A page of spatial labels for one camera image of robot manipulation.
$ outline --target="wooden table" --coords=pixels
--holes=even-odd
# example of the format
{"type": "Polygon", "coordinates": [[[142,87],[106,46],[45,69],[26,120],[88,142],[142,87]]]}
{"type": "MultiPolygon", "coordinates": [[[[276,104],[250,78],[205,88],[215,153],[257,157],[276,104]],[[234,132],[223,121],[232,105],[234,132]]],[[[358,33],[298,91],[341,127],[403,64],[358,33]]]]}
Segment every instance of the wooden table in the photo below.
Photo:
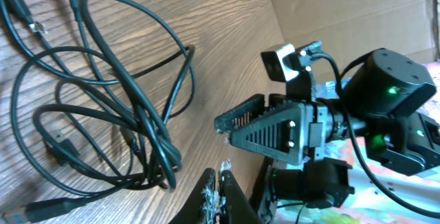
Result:
{"type": "MultiPolygon", "coordinates": [[[[82,45],[68,0],[25,0],[34,19],[43,22],[52,47],[82,45]]],[[[262,157],[233,148],[224,137],[216,135],[214,118],[254,93],[280,92],[274,86],[259,57],[270,45],[282,43],[283,37],[270,0],[135,0],[161,16],[185,44],[196,45],[194,67],[197,93],[189,109],[168,123],[173,142],[182,153],[184,169],[178,176],[178,187],[172,194],[155,188],[135,192],[122,190],[101,201],[74,210],[47,223],[166,223],[183,205],[195,182],[207,167],[219,169],[224,159],[232,160],[232,171],[243,191],[250,196],[262,157]]],[[[120,3],[109,0],[90,2],[93,18],[108,44],[127,70],[134,74],[177,51],[177,46],[152,19],[120,3]]],[[[35,52],[42,49],[17,24],[24,41],[35,52]]],[[[11,87],[25,58],[11,46],[0,30],[1,53],[1,129],[0,129],[0,210],[11,210],[26,203],[75,197],[67,194],[40,176],[21,154],[10,128],[9,104],[11,87]]],[[[84,55],[62,53],[63,61],[78,76],[93,78],[84,55]]],[[[50,58],[44,61],[54,65],[50,58]]],[[[146,95],[162,110],[183,60],[177,60],[137,80],[146,95]]],[[[99,61],[106,79],[111,79],[108,65],[99,61]]],[[[60,167],[47,154],[41,136],[30,117],[36,107],[54,102],[54,85],[59,79],[33,68],[21,86],[19,118],[21,132],[33,155],[53,175],[81,190],[101,190],[107,183],[80,176],[69,166],[60,167]]],[[[127,101],[119,86],[112,87],[127,101]]],[[[175,110],[190,93],[187,80],[179,93],[175,110]]],[[[69,104],[97,108],[82,91],[65,87],[64,101],[69,104]]],[[[118,128],[108,123],[80,117],[102,149],[122,171],[128,166],[128,148],[118,128]]],[[[89,165],[112,175],[108,166],[96,156],[77,130],[62,113],[45,115],[47,129],[59,129],[70,138],[89,165]]]]}

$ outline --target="wire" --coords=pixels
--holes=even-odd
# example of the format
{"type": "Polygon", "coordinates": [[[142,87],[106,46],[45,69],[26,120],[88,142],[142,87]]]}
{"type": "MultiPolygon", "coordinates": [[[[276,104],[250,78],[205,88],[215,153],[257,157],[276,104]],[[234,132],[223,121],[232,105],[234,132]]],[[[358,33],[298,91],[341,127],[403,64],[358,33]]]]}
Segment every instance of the wire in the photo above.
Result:
{"type": "Polygon", "coordinates": [[[422,208],[419,208],[417,206],[414,206],[414,205],[404,201],[403,199],[400,199],[398,196],[393,194],[386,186],[384,186],[376,178],[376,176],[371,172],[370,168],[366,164],[366,162],[361,154],[358,142],[356,141],[356,135],[354,133],[353,125],[352,125],[351,119],[350,119],[350,115],[349,115],[347,106],[345,105],[345,101],[344,101],[344,92],[342,90],[341,75],[339,74],[338,66],[336,65],[334,59],[328,54],[324,54],[324,53],[316,54],[313,57],[324,58],[324,59],[328,60],[331,65],[331,68],[332,68],[332,70],[335,74],[335,78],[336,78],[336,93],[338,94],[338,96],[340,98],[340,104],[342,107],[342,114],[344,116],[344,119],[347,122],[347,128],[349,130],[350,140],[353,145],[353,149],[355,151],[357,160],[359,160],[359,163],[360,163],[362,169],[365,171],[366,175],[386,196],[388,196],[391,200],[395,201],[396,203],[400,204],[402,207],[405,207],[413,212],[416,212],[416,213],[424,215],[424,216],[440,219],[440,213],[424,210],[422,208]]]}
{"type": "Polygon", "coordinates": [[[303,205],[304,203],[286,203],[283,205],[278,205],[276,206],[276,208],[286,208],[286,207],[290,207],[290,206],[297,206],[297,205],[303,205]]]}
{"type": "Polygon", "coordinates": [[[172,145],[171,137],[168,134],[166,124],[169,119],[179,115],[185,109],[187,109],[195,96],[195,72],[193,66],[191,65],[191,60],[195,53],[194,46],[189,45],[185,47],[183,43],[179,40],[177,35],[174,33],[174,31],[172,31],[171,28],[163,20],[161,20],[156,14],[143,7],[142,5],[132,0],[115,1],[137,8],[139,11],[155,19],[173,37],[174,41],[179,47],[179,52],[157,63],[156,65],[153,65],[152,67],[149,67],[148,69],[142,70],[141,72],[131,76],[123,67],[122,63],[117,59],[116,55],[110,50],[109,46],[99,33],[98,28],[96,27],[90,16],[87,6],[88,0],[80,0],[79,10],[81,17],[83,18],[83,23],[88,29],[93,40],[100,48],[102,54],[89,48],[87,35],[85,33],[83,24],[81,21],[78,21],[78,28],[84,47],[64,46],[51,48],[44,37],[41,34],[36,33],[35,36],[38,40],[40,40],[45,50],[37,55],[34,55],[21,40],[16,28],[11,22],[5,0],[0,0],[0,16],[5,23],[4,27],[10,35],[12,42],[19,48],[20,52],[29,59],[29,61],[24,64],[17,75],[11,95],[10,120],[12,131],[14,133],[17,144],[19,145],[21,151],[30,162],[30,164],[44,178],[46,178],[49,182],[53,183],[60,189],[82,197],[88,203],[106,197],[124,188],[129,190],[146,190],[154,186],[160,186],[161,188],[173,190],[177,185],[174,173],[182,168],[182,156],[180,155],[178,149],[172,145]],[[81,78],[73,75],[72,72],[70,72],[61,61],[61,59],[56,55],[59,52],[82,52],[86,54],[89,59],[91,70],[96,77],[96,80],[81,78]],[[145,96],[143,90],[140,89],[139,85],[136,83],[136,81],[134,81],[134,79],[144,76],[160,68],[161,66],[164,66],[167,63],[178,59],[182,54],[185,57],[184,64],[182,65],[177,79],[174,82],[173,88],[168,96],[162,115],[159,115],[159,113],[155,110],[153,104],[145,96]],[[46,56],[51,56],[54,59],[55,63],[61,68],[61,71],[47,65],[41,60],[46,56]],[[111,66],[116,77],[115,80],[104,80],[96,65],[94,56],[105,61],[111,66]],[[112,184],[113,187],[98,192],[86,192],[68,186],[52,176],[50,172],[46,171],[46,169],[44,169],[44,167],[42,167],[42,165],[37,162],[37,160],[28,150],[20,133],[17,107],[21,83],[23,82],[26,73],[32,65],[38,65],[45,71],[48,71],[51,74],[62,78],[58,82],[55,89],[56,104],[46,104],[35,110],[32,116],[32,121],[35,125],[36,130],[41,134],[45,142],[47,142],[52,148],[54,148],[55,151],[59,151],[59,153],[69,162],[70,166],[73,169],[92,179],[106,181],[107,183],[112,184]],[[190,78],[192,82],[191,94],[185,105],[181,109],[172,113],[174,103],[177,99],[177,94],[188,71],[190,72],[190,78]],[[118,83],[122,85],[122,88],[128,95],[132,106],[131,108],[120,101],[120,99],[108,87],[109,85],[118,83]],[[96,102],[96,104],[98,104],[98,106],[101,107],[103,111],[64,104],[61,99],[61,90],[66,84],[76,85],[77,87],[79,87],[94,102],[96,102]],[[108,96],[110,96],[110,98],[101,93],[92,85],[102,86],[108,96]],[[75,157],[73,154],[69,153],[68,150],[63,148],[54,139],[54,137],[52,137],[49,132],[46,131],[43,123],[41,122],[42,114],[47,112],[65,113],[67,117],[72,121],[72,124],[75,126],[75,128],[92,145],[97,154],[101,158],[103,158],[104,161],[109,165],[114,175],[109,176],[97,171],[95,168],[87,165],[81,159],[75,157]],[[104,120],[121,126],[128,133],[138,134],[137,139],[134,138],[134,140],[131,141],[129,144],[130,163],[125,175],[123,175],[112,164],[111,160],[105,155],[104,151],[102,151],[96,141],[94,141],[94,139],[87,132],[85,127],[83,127],[72,114],[79,114],[99,120],[104,120]],[[144,136],[148,138],[148,141],[150,142],[153,149],[149,157],[146,154],[144,136]],[[133,169],[133,160],[135,159],[135,157],[142,165],[142,172],[132,174],[131,171],[133,169]]]}
{"type": "Polygon", "coordinates": [[[300,208],[300,211],[298,212],[298,215],[296,216],[295,224],[298,224],[300,222],[301,212],[304,209],[304,207],[305,207],[305,203],[304,203],[304,205],[302,205],[302,207],[300,208]]]}

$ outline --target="cardboard box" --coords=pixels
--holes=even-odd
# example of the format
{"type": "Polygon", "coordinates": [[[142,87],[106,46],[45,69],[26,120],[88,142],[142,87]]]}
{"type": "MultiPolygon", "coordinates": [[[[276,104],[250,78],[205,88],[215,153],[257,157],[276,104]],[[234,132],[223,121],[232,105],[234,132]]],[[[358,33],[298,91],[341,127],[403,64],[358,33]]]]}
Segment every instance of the cardboard box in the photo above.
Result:
{"type": "MultiPolygon", "coordinates": [[[[385,47],[418,63],[436,59],[432,0],[272,0],[285,41],[299,47],[321,40],[342,71],[352,60],[385,47]]],[[[333,80],[325,61],[318,82],[333,80]]]]}

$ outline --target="green led light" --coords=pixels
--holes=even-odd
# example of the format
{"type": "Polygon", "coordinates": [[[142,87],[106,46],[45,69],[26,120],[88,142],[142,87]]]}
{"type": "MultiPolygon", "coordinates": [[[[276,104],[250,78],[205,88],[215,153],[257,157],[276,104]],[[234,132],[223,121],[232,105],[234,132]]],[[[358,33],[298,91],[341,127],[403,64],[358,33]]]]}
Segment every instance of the green led light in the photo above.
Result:
{"type": "Polygon", "coordinates": [[[388,92],[391,93],[391,94],[396,94],[396,93],[397,93],[397,91],[396,91],[396,89],[395,89],[394,87],[391,87],[391,88],[388,90],[388,92]]]}

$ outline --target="black cable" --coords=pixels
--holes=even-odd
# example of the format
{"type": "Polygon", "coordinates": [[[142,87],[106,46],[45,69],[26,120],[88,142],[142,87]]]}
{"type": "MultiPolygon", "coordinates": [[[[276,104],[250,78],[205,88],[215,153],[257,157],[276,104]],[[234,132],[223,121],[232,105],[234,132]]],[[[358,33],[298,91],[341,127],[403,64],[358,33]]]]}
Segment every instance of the black cable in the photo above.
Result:
{"type": "MultiPolygon", "coordinates": [[[[11,103],[10,103],[10,120],[13,134],[16,138],[17,144],[19,145],[21,151],[29,161],[29,163],[49,182],[53,183],[60,189],[80,196],[78,199],[52,199],[51,201],[45,202],[42,205],[49,206],[51,210],[59,210],[59,214],[68,213],[74,208],[78,208],[84,204],[96,201],[103,197],[106,197],[114,192],[121,189],[129,190],[146,190],[154,186],[160,186],[162,188],[174,189],[177,185],[174,173],[182,168],[182,156],[178,149],[172,145],[171,137],[168,134],[166,128],[167,121],[182,113],[188,108],[195,96],[195,72],[193,66],[191,65],[191,60],[194,56],[195,48],[192,45],[184,46],[179,40],[177,35],[171,28],[163,22],[156,14],[148,10],[147,8],[141,6],[140,4],[132,0],[115,0],[120,3],[127,4],[131,7],[137,8],[139,11],[151,16],[155,19],[174,39],[179,47],[179,52],[173,54],[169,58],[149,67],[148,69],[142,70],[139,73],[130,75],[117,57],[110,50],[109,46],[106,44],[103,37],[100,35],[98,28],[95,26],[93,20],[91,19],[90,13],[87,7],[88,0],[71,0],[72,10],[74,11],[76,21],[78,22],[78,28],[82,43],[84,47],[55,47],[51,48],[49,43],[44,39],[43,35],[39,32],[34,33],[36,38],[41,42],[45,50],[37,55],[34,55],[31,50],[26,46],[26,44],[21,40],[15,29],[13,23],[10,20],[10,13],[6,6],[5,0],[0,0],[0,17],[5,24],[5,29],[10,35],[12,42],[18,47],[20,52],[25,55],[29,61],[24,64],[18,73],[14,86],[12,88],[11,103]],[[87,41],[87,35],[83,28],[83,23],[88,29],[91,37],[94,39],[102,54],[89,49],[89,44],[87,41]],[[72,72],[64,65],[64,63],[56,55],[59,52],[82,52],[87,55],[89,59],[89,64],[91,70],[96,77],[96,80],[81,78],[73,75],[72,72]],[[158,69],[161,66],[179,58],[179,56],[184,55],[185,61],[181,67],[181,70],[174,82],[173,88],[168,96],[162,116],[155,110],[154,106],[150,100],[145,96],[144,92],[140,89],[135,78],[146,75],[153,70],[158,69]],[[56,64],[61,68],[61,71],[55,69],[47,64],[45,64],[41,59],[46,56],[51,56],[56,64]],[[96,65],[94,56],[108,63],[116,77],[116,80],[104,80],[99,68],[96,65]],[[25,142],[21,136],[19,121],[17,116],[17,106],[19,101],[19,89],[23,79],[29,68],[37,64],[44,70],[59,76],[62,78],[55,88],[55,100],[56,104],[46,104],[37,108],[32,116],[32,121],[36,127],[36,130],[42,135],[43,140],[50,145],[51,151],[58,153],[65,161],[68,161],[69,165],[77,170],[80,174],[90,177],[92,179],[102,180],[113,185],[113,187],[101,190],[99,192],[85,192],[79,189],[75,189],[71,186],[64,184],[57,178],[53,177],[37,160],[32,156],[31,152],[28,150],[25,142]],[[185,79],[186,73],[190,72],[191,78],[191,94],[189,99],[186,101],[185,105],[174,113],[173,105],[176,101],[177,94],[182,86],[185,79]],[[108,85],[113,85],[120,83],[122,88],[126,92],[131,108],[124,104],[115,95],[112,90],[110,90],[108,85]],[[79,89],[84,91],[101,109],[98,111],[95,109],[88,109],[85,107],[77,107],[69,104],[63,104],[61,99],[61,90],[63,85],[72,84],[76,85],[79,89]],[[101,93],[92,85],[101,85],[104,90],[110,96],[108,98],[105,94],[101,93]],[[92,145],[93,149],[97,154],[103,158],[103,160],[109,165],[110,169],[115,175],[105,175],[91,166],[87,165],[85,162],[80,160],[78,156],[73,154],[69,149],[66,149],[55,137],[45,130],[43,124],[41,123],[41,116],[46,112],[62,112],[67,115],[71,120],[74,127],[86,138],[86,140],[92,145]],[[99,145],[94,141],[87,130],[74,118],[72,114],[84,115],[92,118],[97,118],[99,120],[104,120],[116,125],[121,126],[121,132],[124,139],[130,149],[130,162],[129,168],[125,175],[123,175],[119,170],[112,164],[111,160],[105,155],[104,151],[99,147],[99,145]],[[148,138],[153,150],[149,157],[146,154],[146,147],[144,144],[144,136],[148,138]],[[132,174],[133,161],[137,158],[139,163],[142,165],[141,173],[132,174]]],[[[16,1],[17,5],[21,7],[16,8],[16,10],[26,10],[27,6],[23,0],[16,1]]],[[[25,16],[26,20],[32,20],[30,12],[24,12],[22,16],[25,16]]],[[[25,216],[32,220],[42,220],[46,216],[47,218],[52,218],[53,216],[46,215],[45,212],[48,209],[40,208],[38,205],[29,204],[28,207],[32,207],[32,211],[24,211],[25,216]]]]}
{"type": "Polygon", "coordinates": [[[404,201],[403,199],[400,199],[398,196],[393,194],[386,186],[384,186],[379,181],[379,179],[377,179],[376,176],[371,172],[370,168],[366,164],[366,162],[361,154],[358,142],[356,141],[356,135],[354,133],[353,125],[350,120],[350,115],[349,115],[347,106],[344,101],[344,92],[342,90],[341,76],[339,74],[338,66],[336,65],[334,59],[328,54],[317,54],[317,55],[314,55],[314,57],[324,58],[330,62],[331,68],[332,68],[332,70],[335,74],[335,78],[336,78],[336,93],[338,94],[338,96],[340,98],[340,104],[342,107],[342,114],[344,116],[344,119],[347,122],[347,128],[349,130],[349,136],[350,136],[351,143],[353,145],[353,149],[355,151],[357,160],[359,160],[359,163],[360,163],[362,169],[364,170],[366,175],[369,177],[371,182],[373,182],[387,197],[389,197],[391,200],[395,201],[396,203],[400,204],[402,207],[405,207],[413,212],[416,212],[416,213],[424,215],[424,216],[440,219],[440,213],[424,210],[422,208],[419,208],[417,206],[414,206],[414,205],[404,201]]]}
{"type": "Polygon", "coordinates": [[[276,208],[286,208],[286,207],[290,207],[290,206],[298,206],[298,205],[303,205],[304,203],[286,203],[283,205],[278,205],[276,206],[276,208]]]}
{"type": "Polygon", "coordinates": [[[295,224],[298,224],[298,223],[300,222],[301,212],[302,212],[302,210],[304,209],[304,207],[305,207],[305,203],[304,203],[304,205],[300,208],[300,211],[298,211],[298,215],[296,216],[295,224]]]}

